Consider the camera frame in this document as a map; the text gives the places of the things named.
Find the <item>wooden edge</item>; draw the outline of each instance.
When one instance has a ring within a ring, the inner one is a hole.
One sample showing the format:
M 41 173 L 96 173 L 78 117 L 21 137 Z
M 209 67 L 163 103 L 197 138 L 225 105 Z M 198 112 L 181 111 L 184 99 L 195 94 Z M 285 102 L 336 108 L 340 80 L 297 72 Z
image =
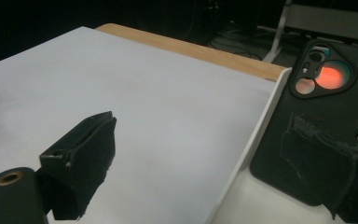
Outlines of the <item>wooden edge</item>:
M 243 72 L 267 80 L 276 81 L 284 67 L 272 63 L 241 57 L 218 49 L 210 49 L 182 40 L 154 35 L 148 32 L 135 30 L 129 27 L 108 23 L 96 30 L 143 43 L 159 49 L 176 52 L 209 63 L 215 63 L 233 70 Z

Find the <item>white paper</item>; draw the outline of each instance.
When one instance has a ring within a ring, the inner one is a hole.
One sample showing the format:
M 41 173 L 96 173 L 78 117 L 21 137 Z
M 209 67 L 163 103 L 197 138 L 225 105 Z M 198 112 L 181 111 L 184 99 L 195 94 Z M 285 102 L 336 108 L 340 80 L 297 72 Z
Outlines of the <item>white paper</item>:
M 111 110 L 117 155 L 78 223 L 203 223 L 273 85 L 79 28 L 0 62 L 0 172 Z

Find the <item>phone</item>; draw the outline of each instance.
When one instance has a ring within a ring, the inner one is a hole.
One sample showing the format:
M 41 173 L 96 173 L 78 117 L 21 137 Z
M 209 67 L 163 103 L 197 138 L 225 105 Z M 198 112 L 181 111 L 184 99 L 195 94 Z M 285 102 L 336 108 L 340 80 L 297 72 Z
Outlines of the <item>phone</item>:
M 254 177 L 303 203 L 319 205 L 281 157 L 292 114 L 323 120 L 331 132 L 357 138 L 358 47 L 312 40 L 303 48 L 250 164 Z

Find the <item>black phone case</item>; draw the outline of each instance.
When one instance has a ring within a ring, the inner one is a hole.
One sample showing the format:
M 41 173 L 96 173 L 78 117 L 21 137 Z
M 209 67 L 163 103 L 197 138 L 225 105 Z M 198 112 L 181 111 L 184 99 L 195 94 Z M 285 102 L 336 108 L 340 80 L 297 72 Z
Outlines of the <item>black phone case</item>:
M 351 75 L 342 87 L 326 89 L 315 81 L 324 64 L 329 63 L 345 63 L 341 67 L 349 69 Z M 313 82 L 312 92 L 304 94 L 297 91 L 296 84 L 301 78 Z M 304 114 L 323 120 L 331 132 L 357 137 L 357 47 L 314 40 L 303 48 L 250 164 L 256 178 L 303 203 L 319 205 L 318 198 L 301 183 L 296 170 L 280 155 L 282 135 L 288 128 L 292 114 Z

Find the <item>brass insert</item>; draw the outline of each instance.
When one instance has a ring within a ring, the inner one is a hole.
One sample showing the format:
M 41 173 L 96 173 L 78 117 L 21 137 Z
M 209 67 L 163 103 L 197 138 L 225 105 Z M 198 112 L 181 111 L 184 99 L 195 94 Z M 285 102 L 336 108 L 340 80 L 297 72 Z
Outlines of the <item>brass insert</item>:
M 0 186 L 7 186 L 16 183 L 24 176 L 23 172 L 13 171 L 0 177 Z

